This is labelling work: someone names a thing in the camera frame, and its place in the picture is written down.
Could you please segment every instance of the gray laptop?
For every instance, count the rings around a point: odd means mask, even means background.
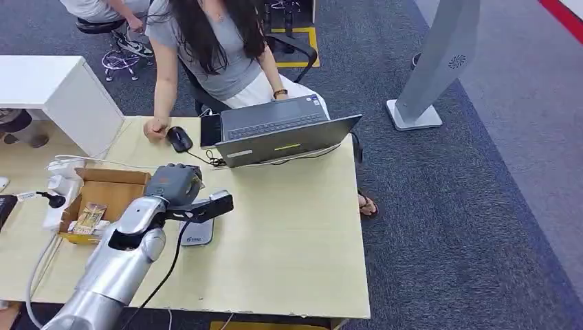
[[[221,112],[223,142],[277,132],[329,118],[316,95]]]
[[[362,115],[352,115],[315,124],[303,124],[252,137],[223,141],[215,146],[229,167],[259,164],[339,144],[361,117]]]

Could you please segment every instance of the red stripe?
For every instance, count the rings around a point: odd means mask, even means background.
[[[569,30],[579,42],[583,43],[583,21],[568,9],[560,0],[539,0]]]

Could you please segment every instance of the black mouse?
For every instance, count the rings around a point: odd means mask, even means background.
[[[177,153],[183,153],[193,147],[193,141],[182,127],[174,126],[166,133],[166,139],[172,144]]]

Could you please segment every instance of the woman's left hand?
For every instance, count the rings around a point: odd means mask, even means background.
[[[281,101],[281,100],[287,100],[289,98],[289,96],[287,94],[278,94],[275,99],[277,101]]]

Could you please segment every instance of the stool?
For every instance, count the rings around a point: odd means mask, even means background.
[[[107,52],[101,59],[101,64],[105,68],[105,80],[107,81],[113,80],[113,72],[123,69],[127,69],[129,71],[131,74],[131,80],[138,79],[138,76],[136,76],[131,67],[136,65],[142,56],[122,49],[117,43],[117,39],[123,39],[124,35],[116,30],[124,25],[124,23],[124,19],[108,23],[91,23],[84,19],[77,19],[76,22],[77,29],[85,34],[107,33],[110,34],[113,38],[113,50]]]

